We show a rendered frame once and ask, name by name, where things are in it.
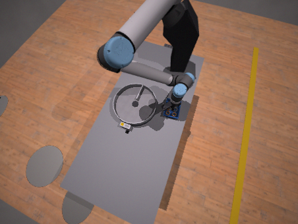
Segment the blue crate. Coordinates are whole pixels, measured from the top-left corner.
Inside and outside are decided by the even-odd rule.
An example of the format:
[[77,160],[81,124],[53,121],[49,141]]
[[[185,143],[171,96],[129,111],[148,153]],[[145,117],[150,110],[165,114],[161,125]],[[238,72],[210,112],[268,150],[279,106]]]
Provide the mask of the blue crate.
[[[167,103],[169,100],[170,100],[170,99],[167,98],[166,103]],[[172,117],[172,113],[174,113],[174,112],[171,111],[171,110],[167,110],[167,109],[164,111],[163,117],[169,117],[169,118],[172,118],[172,119],[177,120],[177,119],[179,118],[180,107],[181,107],[181,105],[180,105],[179,107],[177,107],[177,110],[174,109],[174,110],[176,111],[176,112],[175,112],[175,113],[176,113],[176,116],[175,116],[175,114],[173,114],[175,117]],[[165,114],[166,111],[170,111],[170,114],[169,114],[169,115],[166,115],[166,114]]]

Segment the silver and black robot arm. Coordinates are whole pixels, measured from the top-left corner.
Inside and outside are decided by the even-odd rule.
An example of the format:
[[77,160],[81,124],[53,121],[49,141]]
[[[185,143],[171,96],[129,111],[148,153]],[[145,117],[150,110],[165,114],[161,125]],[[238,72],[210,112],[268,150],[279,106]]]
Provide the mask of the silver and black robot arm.
[[[194,82],[194,76],[187,72],[175,76],[133,61],[134,53],[162,20],[166,28],[179,22],[185,13],[182,0],[145,0],[137,11],[97,51],[97,60],[106,70],[125,72],[167,86],[174,86],[169,102],[162,105],[163,111],[178,104]],[[168,13],[167,13],[168,12]]]

